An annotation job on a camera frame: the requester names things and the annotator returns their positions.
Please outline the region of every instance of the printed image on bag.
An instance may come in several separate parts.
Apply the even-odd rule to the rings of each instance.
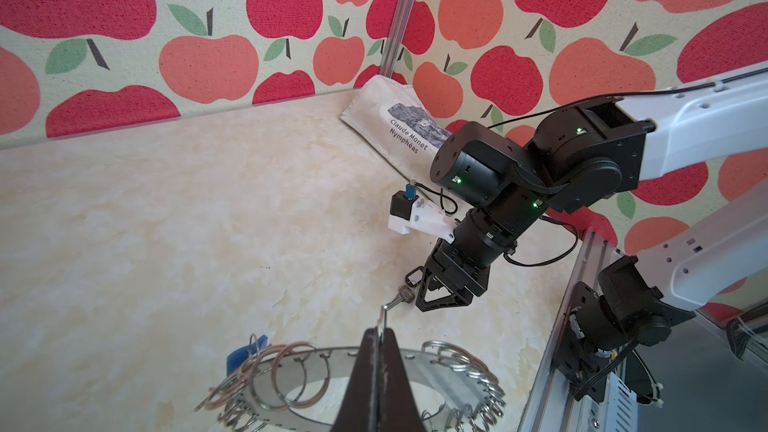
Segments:
[[[374,76],[341,114],[341,120],[365,137],[406,179],[416,180],[427,187],[438,187],[429,178],[429,169],[437,150],[451,133],[429,115],[413,86]],[[420,193],[439,202],[439,196]],[[458,204],[456,217],[463,217],[471,208],[453,194],[446,194]]]

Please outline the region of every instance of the apple pattern wallpaper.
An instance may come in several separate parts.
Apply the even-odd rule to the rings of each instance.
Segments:
[[[0,147],[362,86],[397,1],[0,0]],[[768,0],[416,0],[393,78],[455,132],[763,60]],[[497,132],[523,144],[540,120]],[[767,176],[765,149],[551,215],[631,254]],[[746,282],[708,312],[768,297],[768,274]]]
[[[396,2],[0,0],[0,147],[362,86]]]
[[[768,60],[768,0],[416,0],[395,71],[440,125],[491,125],[602,93],[658,90]],[[525,144],[542,117],[497,128]],[[634,254],[768,176],[768,149],[641,182],[572,216]],[[706,306],[726,320],[768,298],[768,273]]]

